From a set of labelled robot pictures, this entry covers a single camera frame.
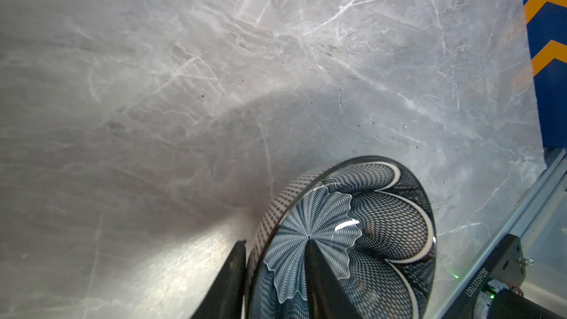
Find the dark blue petal bowl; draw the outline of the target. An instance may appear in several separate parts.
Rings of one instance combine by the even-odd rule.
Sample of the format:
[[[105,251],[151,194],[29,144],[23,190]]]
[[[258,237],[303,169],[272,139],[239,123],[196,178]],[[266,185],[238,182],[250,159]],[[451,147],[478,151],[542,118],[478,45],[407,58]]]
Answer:
[[[319,168],[267,208],[248,261],[248,318],[311,318],[305,247],[313,239],[361,318],[422,318],[436,266],[424,188],[377,156]]]

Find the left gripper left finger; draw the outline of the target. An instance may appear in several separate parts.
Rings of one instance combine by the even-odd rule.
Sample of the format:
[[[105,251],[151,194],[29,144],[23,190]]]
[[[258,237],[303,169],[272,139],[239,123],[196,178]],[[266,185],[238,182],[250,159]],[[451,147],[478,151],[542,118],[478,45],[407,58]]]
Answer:
[[[245,292],[246,242],[237,241],[192,319],[242,317]]]

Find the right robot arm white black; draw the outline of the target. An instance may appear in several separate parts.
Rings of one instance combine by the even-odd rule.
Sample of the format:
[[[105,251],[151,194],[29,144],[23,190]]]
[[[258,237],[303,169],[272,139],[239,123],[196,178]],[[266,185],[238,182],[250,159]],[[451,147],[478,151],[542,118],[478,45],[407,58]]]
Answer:
[[[509,289],[505,283],[492,279],[478,294],[473,318],[563,318]]]

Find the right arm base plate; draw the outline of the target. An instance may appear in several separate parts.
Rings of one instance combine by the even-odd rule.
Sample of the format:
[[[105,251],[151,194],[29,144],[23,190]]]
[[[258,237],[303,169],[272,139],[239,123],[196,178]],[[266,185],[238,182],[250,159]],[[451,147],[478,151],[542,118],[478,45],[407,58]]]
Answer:
[[[507,234],[465,282],[465,287],[450,305],[444,318],[488,318],[496,294],[502,289],[519,288],[526,270],[521,239]]]

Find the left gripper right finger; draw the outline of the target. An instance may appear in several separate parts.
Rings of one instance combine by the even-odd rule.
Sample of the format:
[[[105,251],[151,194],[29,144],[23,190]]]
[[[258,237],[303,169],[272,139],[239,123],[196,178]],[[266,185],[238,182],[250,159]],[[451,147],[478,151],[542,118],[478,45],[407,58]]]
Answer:
[[[305,247],[304,268],[311,318],[361,318],[313,239]]]

